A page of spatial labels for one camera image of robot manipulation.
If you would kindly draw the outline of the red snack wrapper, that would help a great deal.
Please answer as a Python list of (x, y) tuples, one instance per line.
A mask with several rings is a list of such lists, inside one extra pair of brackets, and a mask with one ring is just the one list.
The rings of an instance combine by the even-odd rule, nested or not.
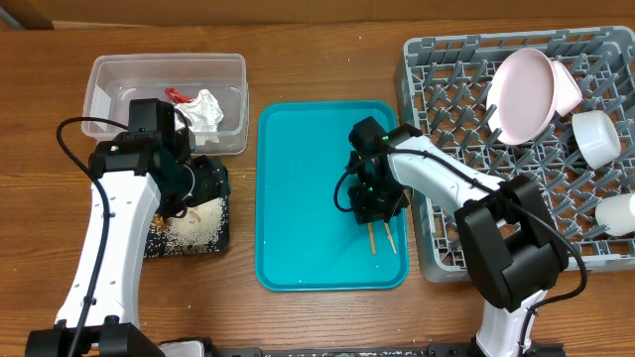
[(173, 104), (191, 103), (194, 101), (193, 97), (183, 95), (179, 93), (174, 87), (168, 87), (165, 89), (165, 94), (170, 102)]

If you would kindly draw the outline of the wooden chopstick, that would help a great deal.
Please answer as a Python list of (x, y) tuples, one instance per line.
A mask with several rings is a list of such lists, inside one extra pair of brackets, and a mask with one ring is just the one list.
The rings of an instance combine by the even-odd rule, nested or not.
[(385, 227), (386, 235), (387, 235), (388, 241), (390, 243), (391, 249), (393, 251), (393, 254), (396, 255), (397, 254), (397, 249), (396, 249), (394, 238), (393, 238), (393, 235), (392, 235), (392, 232), (391, 232), (391, 229), (390, 229), (389, 222), (384, 222), (384, 227)]
[(374, 230), (373, 230), (372, 223), (368, 223), (367, 228), (368, 228), (368, 237), (369, 237), (369, 242), (371, 247), (371, 253), (373, 255), (376, 255), (376, 244), (375, 244)]

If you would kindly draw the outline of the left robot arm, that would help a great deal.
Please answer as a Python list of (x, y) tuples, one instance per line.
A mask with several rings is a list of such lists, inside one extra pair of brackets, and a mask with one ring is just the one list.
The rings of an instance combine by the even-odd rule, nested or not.
[(51, 329), (32, 331), (25, 355), (214, 356), (208, 338), (155, 344), (139, 327), (139, 282), (155, 215), (183, 217), (230, 193), (218, 158), (193, 157), (193, 134), (178, 129), (185, 116), (157, 98), (135, 99), (129, 120), (86, 163), (91, 181), (89, 223), (72, 286)]

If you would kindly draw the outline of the grey-white bowl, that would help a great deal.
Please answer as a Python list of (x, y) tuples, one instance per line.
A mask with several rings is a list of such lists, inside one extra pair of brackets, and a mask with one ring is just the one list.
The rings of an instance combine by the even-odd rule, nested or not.
[(571, 124), (576, 144), (592, 169), (599, 169), (619, 157), (621, 144), (617, 131), (603, 111), (576, 113)]

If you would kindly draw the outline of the pink bowl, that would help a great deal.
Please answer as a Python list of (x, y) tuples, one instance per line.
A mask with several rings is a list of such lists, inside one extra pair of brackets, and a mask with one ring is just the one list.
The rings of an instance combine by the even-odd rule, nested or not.
[(560, 116), (565, 116), (581, 103), (581, 90), (568, 69), (560, 61), (553, 60), (552, 65), (558, 86), (556, 112)]

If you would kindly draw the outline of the white paper cup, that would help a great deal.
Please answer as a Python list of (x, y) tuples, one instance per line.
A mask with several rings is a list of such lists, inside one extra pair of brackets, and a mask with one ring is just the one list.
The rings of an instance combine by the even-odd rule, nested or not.
[(611, 236), (622, 236), (635, 230), (634, 194), (620, 194), (604, 198), (595, 208), (598, 225), (606, 227)]

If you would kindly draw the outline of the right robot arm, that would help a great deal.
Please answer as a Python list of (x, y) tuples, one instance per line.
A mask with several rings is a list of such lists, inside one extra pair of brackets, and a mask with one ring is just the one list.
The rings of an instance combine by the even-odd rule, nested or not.
[(534, 181), (476, 171), (411, 125), (387, 132), (367, 117), (348, 140), (346, 172), (357, 178), (348, 210), (358, 224), (389, 222), (407, 207), (408, 188), (452, 214), (469, 277), (485, 299), (472, 354), (540, 355), (530, 339), (537, 305), (569, 253)]

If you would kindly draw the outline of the white napkin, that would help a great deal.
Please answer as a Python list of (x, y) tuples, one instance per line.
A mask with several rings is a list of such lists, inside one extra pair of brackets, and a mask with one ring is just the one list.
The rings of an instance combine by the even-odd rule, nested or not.
[(207, 141), (218, 142), (215, 133), (224, 118), (224, 113), (218, 100), (208, 89), (202, 89), (196, 98), (177, 93), (173, 104), (175, 109), (188, 120), (194, 141), (198, 146), (204, 145)]

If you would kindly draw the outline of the white round plate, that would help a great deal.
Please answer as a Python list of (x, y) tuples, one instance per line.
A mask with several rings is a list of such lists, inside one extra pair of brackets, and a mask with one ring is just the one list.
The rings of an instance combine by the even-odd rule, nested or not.
[(495, 110), (487, 124), (500, 130), (498, 141), (520, 145), (534, 139), (555, 112), (555, 73), (550, 60), (535, 49), (522, 49), (495, 71), (487, 107)]

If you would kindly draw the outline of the brown food scrap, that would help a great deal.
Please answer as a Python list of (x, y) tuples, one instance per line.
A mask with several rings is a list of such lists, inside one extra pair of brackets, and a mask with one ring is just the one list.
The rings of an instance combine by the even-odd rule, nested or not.
[(168, 223), (161, 215), (155, 214), (151, 221), (151, 227), (156, 231), (165, 231), (168, 229)]

